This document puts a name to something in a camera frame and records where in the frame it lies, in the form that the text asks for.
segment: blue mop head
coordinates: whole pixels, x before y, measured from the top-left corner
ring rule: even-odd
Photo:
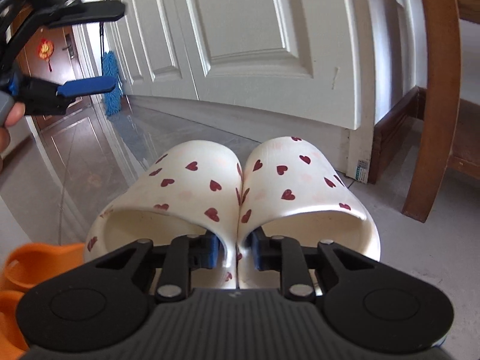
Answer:
[[[115,58],[113,51],[105,52],[105,54],[102,56],[102,75],[110,76],[117,80],[117,85],[115,85],[114,90],[103,95],[105,115],[111,116],[117,114],[122,108],[120,103],[122,90],[119,86],[119,69],[117,66],[117,59]]]

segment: tiled floor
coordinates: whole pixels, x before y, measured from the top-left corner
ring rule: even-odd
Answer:
[[[4,245],[15,247],[26,237],[34,242],[83,242],[100,211],[176,144],[212,140],[233,150],[242,163],[259,144],[138,107],[124,107],[111,123],[119,147],[109,139],[109,125],[89,108],[43,132],[39,145],[27,145],[2,172],[0,196],[25,233],[1,228],[0,253]],[[478,359],[480,185],[448,172],[426,223],[403,216],[399,210],[418,144],[419,132],[412,132],[377,185],[345,177],[344,182],[376,222],[382,261],[437,285],[452,300],[455,321],[444,348],[459,360]]]

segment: wooden chair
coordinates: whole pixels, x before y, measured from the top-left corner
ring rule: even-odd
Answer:
[[[447,167],[480,179],[480,106],[460,100],[459,27],[460,18],[480,24],[480,0],[422,1],[427,95],[420,150],[402,212],[425,222]]]

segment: white door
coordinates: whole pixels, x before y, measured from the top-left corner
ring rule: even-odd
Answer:
[[[200,100],[359,126],[346,0],[175,2]]]
[[[127,94],[197,100],[174,0],[122,0],[125,17],[107,25]]]

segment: human hand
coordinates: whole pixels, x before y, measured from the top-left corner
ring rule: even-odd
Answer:
[[[18,123],[25,113],[25,104],[15,103],[10,110],[10,113],[5,120],[5,127],[12,127]],[[10,134],[5,127],[0,127],[0,153],[3,152],[10,144]],[[0,157],[0,172],[2,171],[3,163]]]

